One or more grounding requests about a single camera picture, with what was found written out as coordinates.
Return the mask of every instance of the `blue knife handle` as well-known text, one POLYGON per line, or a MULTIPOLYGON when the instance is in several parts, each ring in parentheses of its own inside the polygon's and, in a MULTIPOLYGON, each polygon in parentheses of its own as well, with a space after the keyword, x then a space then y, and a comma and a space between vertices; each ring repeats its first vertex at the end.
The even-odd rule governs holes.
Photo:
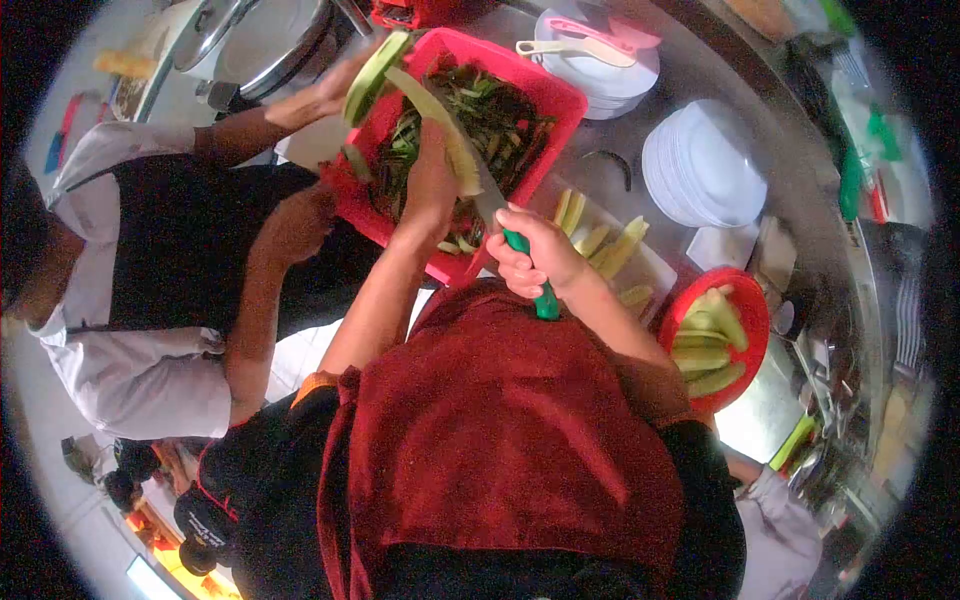
MULTIPOLYGON (((523 252, 527 256, 530 255, 530 240, 522 233, 504 229, 503 236, 507 238, 507 244, 511 248, 517 252, 523 252)), ((560 306, 557 304, 557 297, 554 295, 553 287, 549 281, 543 284, 543 293, 538 298, 534 298, 534 305, 537 307, 537 317, 539 319, 556 321, 560 318, 560 306)))

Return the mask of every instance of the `white chef jacket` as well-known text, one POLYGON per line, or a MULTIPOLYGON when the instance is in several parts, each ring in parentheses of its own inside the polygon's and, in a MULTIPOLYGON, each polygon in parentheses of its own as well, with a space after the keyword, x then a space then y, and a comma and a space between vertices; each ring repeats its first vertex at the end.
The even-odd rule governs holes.
POLYGON ((784 600, 810 583, 820 563, 820 527, 787 481, 769 466, 736 498, 747 539, 737 600, 784 600))
POLYGON ((67 328, 109 322, 120 188, 113 174, 106 174, 65 190, 120 162, 189 153, 193 145, 192 128, 98 125, 63 165, 47 201, 85 246, 60 303, 32 333, 80 412, 114 437, 223 437, 229 426, 229 386, 223 366, 204 355, 222 353, 224 344, 217 331, 206 327, 68 335, 67 328))

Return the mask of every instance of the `red bowl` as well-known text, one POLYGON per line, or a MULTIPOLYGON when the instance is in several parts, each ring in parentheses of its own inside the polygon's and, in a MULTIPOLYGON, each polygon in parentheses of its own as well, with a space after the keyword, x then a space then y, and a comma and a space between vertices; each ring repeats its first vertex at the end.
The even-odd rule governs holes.
POLYGON ((743 394, 750 382, 760 370, 760 363, 767 352, 767 341, 770 339, 770 314, 767 312, 767 302, 763 297, 763 290, 756 281, 743 271, 733 267, 714 269, 700 276, 680 296, 674 300, 663 316, 658 341, 669 352, 673 340, 680 330, 680 322, 686 316, 686 311, 694 300, 700 298, 711 287, 732 285, 733 291, 727 295, 727 301, 740 311, 740 324, 747 333, 750 347, 744 352, 737 352, 729 347, 731 362, 743 362, 747 371, 732 384, 707 396, 691 398, 690 404, 695 410, 715 413, 727 406, 743 394))

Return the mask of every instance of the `red apron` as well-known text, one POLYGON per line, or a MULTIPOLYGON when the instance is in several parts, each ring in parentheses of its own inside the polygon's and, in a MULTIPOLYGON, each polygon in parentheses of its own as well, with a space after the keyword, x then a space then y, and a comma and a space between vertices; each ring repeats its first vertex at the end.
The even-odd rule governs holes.
POLYGON ((339 386, 317 506, 335 598, 372 598, 399 542, 562 549, 648 565, 658 586, 669 575, 680 480, 578 321, 539 321, 493 282, 441 290, 406 344, 339 386))

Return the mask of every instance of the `stack of white plates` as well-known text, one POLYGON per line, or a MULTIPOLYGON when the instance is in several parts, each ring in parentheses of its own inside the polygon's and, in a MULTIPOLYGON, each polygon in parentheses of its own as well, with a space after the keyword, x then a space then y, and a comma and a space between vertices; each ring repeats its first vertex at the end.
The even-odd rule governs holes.
POLYGON ((674 112, 643 143, 643 179, 663 213, 691 228, 735 228, 763 208, 767 182, 748 136, 727 106, 698 100, 674 112))
MULTIPOLYGON (((565 35, 546 26, 544 20, 563 16, 552 9, 544 11, 537 21, 534 39, 552 41, 565 35)), ((570 54, 542 54, 538 60, 543 68, 579 88, 587 96, 587 119, 613 119, 630 112, 657 82, 660 75, 660 55, 656 48, 639 50, 636 63, 626 68, 616 67, 594 57, 570 54)))

